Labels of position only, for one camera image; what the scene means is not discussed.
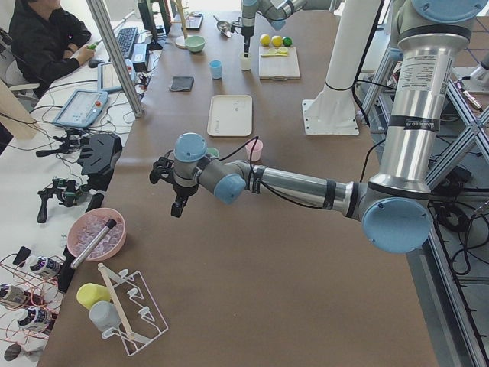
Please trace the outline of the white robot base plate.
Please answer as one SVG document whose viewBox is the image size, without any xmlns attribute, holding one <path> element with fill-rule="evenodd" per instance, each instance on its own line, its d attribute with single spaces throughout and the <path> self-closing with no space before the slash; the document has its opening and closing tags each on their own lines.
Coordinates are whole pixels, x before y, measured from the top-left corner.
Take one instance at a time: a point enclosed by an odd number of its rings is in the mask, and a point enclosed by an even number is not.
<svg viewBox="0 0 489 367">
<path fill-rule="evenodd" d="M 355 105 L 351 99 L 304 99 L 302 113 L 307 135 L 359 135 Z"/>
</svg>

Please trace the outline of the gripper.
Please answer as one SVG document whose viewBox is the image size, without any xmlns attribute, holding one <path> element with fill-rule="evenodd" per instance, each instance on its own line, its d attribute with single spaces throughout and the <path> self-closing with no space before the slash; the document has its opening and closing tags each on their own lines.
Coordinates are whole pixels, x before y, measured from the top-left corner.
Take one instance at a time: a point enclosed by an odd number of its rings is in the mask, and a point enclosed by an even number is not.
<svg viewBox="0 0 489 367">
<path fill-rule="evenodd" d="M 176 199 L 174 200 L 171 206 L 171 216 L 173 217 L 181 217 L 183 214 L 183 210 L 187 204 L 188 198 L 194 195 L 199 189 L 198 184 L 192 183 L 192 186 L 183 186 L 180 183 L 174 181 L 172 183 L 173 190 L 176 193 Z"/>
<path fill-rule="evenodd" d="M 248 58 L 251 37 L 254 35 L 254 26 L 244 26 L 243 27 L 243 36 L 244 36 L 244 58 Z"/>
</svg>

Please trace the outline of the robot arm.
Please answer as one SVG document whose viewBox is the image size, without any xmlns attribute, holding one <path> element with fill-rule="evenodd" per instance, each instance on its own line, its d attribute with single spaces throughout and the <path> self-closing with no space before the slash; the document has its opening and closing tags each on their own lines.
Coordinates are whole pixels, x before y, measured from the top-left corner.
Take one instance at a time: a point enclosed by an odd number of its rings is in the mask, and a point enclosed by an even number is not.
<svg viewBox="0 0 489 367">
<path fill-rule="evenodd" d="M 254 35 L 256 14 L 261 15 L 271 25 L 277 27 L 283 25 L 285 20 L 294 12 L 301 10 L 307 1 L 283 1 L 278 6 L 272 1 L 249 0 L 241 2 L 241 16 L 238 18 L 237 28 L 241 29 L 244 37 L 244 57 L 249 57 L 251 38 Z"/>
<path fill-rule="evenodd" d="M 403 60 L 380 169 L 367 183 L 338 183 L 244 161 L 227 162 L 207 151 L 196 133 L 181 135 L 169 179 L 176 192 L 171 213 L 182 214 L 200 187 L 223 203 L 262 188 L 310 209 L 335 210 L 356 219 L 368 240 L 393 253 L 419 248 L 432 220 L 426 172 L 439 130 L 457 53 L 470 41 L 483 1 L 398 1 L 392 37 Z"/>
</svg>

